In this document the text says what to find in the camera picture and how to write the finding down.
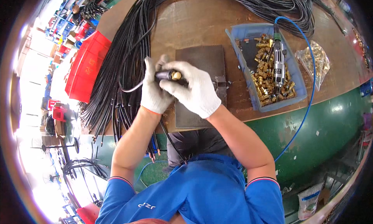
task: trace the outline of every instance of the green floor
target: green floor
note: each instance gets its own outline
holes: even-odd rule
[[[370,97],[361,98],[358,88],[313,105],[297,138],[276,162],[278,181],[280,183],[289,181],[297,175],[312,170],[341,150],[360,130],[363,124],[361,115],[370,112],[371,107]],[[275,158],[298,129],[305,111],[306,108],[246,124],[259,135]],[[158,134],[157,138],[165,149],[165,135]],[[91,139],[91,136],[81,136],[80,142],[91,148]],[[101,160],[99,163],[110,166],[114,147],[113,138],[105,136],[104,146],[98,149],[98,158]],[[157,159],[166,160],[167,153],[162,152]],[[136,171],[136,178],[148,162],[150,159],[144,158]],[[166,165],[166,163],[149,165],[142,173],[142,181],[149,185],[166,179],[167,175],[161,171]],[[136,184],[136,190],[142,190],[144,187],[141,181]]]

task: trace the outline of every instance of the wooden workbench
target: wooden workbench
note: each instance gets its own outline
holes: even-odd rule
[[[97,30],[109,40],[113,40],[134,1],[122,0],[112,7],[102,16]],[[351,32],[352,25],[333,1],[324,1],[336,12],[343,28]],[[315,91],[313,104],[316,104],[360,86],[372,77],[373,73],[368,72],[361,57],[358,56],[356,48],[349,42],[351,37],[345,37],[330,16],[316,5],[314,5],[313,14],[315,35],[311,40],[323,47],[331,62],[331,69],[325,76],[320,91]],[[256,22],[265,21],[234,0],[168,0],[158,8],[157,24],[151,35],[151,55],[156,60],[161,54],[168,54],[171,59],[175,59],[175,50],[177,49],[202,45],[223,45],[226,78],[232,81],[227,90],[227,108],[242,121],[265,118],[306,107],[310,100],[313,82],[300,65],[308,92],[306,99],[265,113],[253,110],[244,76],[238,69],[239,62],[225,29],[230,30],[233,25]],[[307,47],[304,39],[297,38],[285,30],[282,30],[282,33],[293,53]],[[169,132],[183,130],[175,128],[173,105],[170,105],[163,119]],[[106,133],[111,135],[112,130],[108,129]]]

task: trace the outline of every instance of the cable bundle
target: cable bundle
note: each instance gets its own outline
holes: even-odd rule
[[[82,19],[90,19],[95,18],[97,15],[102,15],[107,8],[99,5],[101,1],[103,0],[91,0],[88,4],[86,4],[81,12]]]
[[[85,176],[84,172],[82,170],[83,167],[87,166],[92,166],[94,169],[94,174],[99,176],[100,178],[103,178],[104,180],[108,179],[108,175],[106,174],[105,171],[102,170],[101,167],[105,167],[104,165],[96,164],[93,159],[77,159],[77,160],[71,160],[66,163],[66,165],[63,167],[62,172],[63,172],[63,180],[65,181],[66,186],[68,187],[68,190],[70,194],[73,194],[72,191],[70,190],[69,183],[67,182],[67,175],[71,173],[71,170],[74,170],[76,168],[80,168],[84,181],[85,181]]]
[[[137,0],[119,27],[100,68],[93,87],[90,103],[80,103],[81,118],[90,133],[95,129],[93,141],[105,133],[112,121],[114,142],[128,129],[140,107],[141,89],[126,93],[142,81],[145,74],[144,58],[150,56],[150,32],[156,24],[157,6],[165,0]],[[314,34],[312,1],[321,0],[236,0],[250,11],[274,22],[284,13],[298,15],[293,20],[308,37]],[[287,21],[280,27],[302,37],[298,29]]]
[[[274,22],[276,17],[283,16],[284,13],[292,13],[299,16],[293,21],[302,29],[302,31],[311,37],[315,30],[315,21],[312,15],[311,0],[236,0],[243,4],[248,10],[255,15]],[[292,35],[302,37],[298,29],[287,21],[280,21],[278,25]]]
[[[157,6],[165,0],[137,0],[114,36],[95,81],[89,104],[80,103],[81,118],[93,141],[102,138],[112,121],[114,141],[121,136],[122,127],[128,129],[140,107],[141,89],[130,89],[144,78],[144,58],[150,56],[150,31],[156,23]]]

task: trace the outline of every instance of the red stool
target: red stool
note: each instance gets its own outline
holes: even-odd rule
[[[51,111],[55,105],[56,102],[60,102],[59,100],[53,100],[53,99],[49,99],[48,100],[48,108],[47,110]]]
[[[55,119],[55,120],[66,122],[66,120],[63,119],[63,115],[67,111],[68,110],[66,108],[63,108],[61,106],[55,106],[55,107],[53,107],[53,110],[52,110],[52,118]]]

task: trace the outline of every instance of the white work glove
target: white work glove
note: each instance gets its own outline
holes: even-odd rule
[[[168,61],[168,56],[165,54],[161,56],[156,65],[150,57],[145,58],[146,71],[142,83],[141,105],[157,114],[163,114],[173,101],[173,97],[162,90],[154,79],[156,71],[161,70],[162,65]]]
[[[185,61],[167,63],[162,69],[175,69],[181,72],[189,83],[187,88],[167,80],[161,80],[159,83],[162,89],[175,96],[188,110],[206,119],[218,109],[221,100],[216,95],[214,85],[207,72]]]

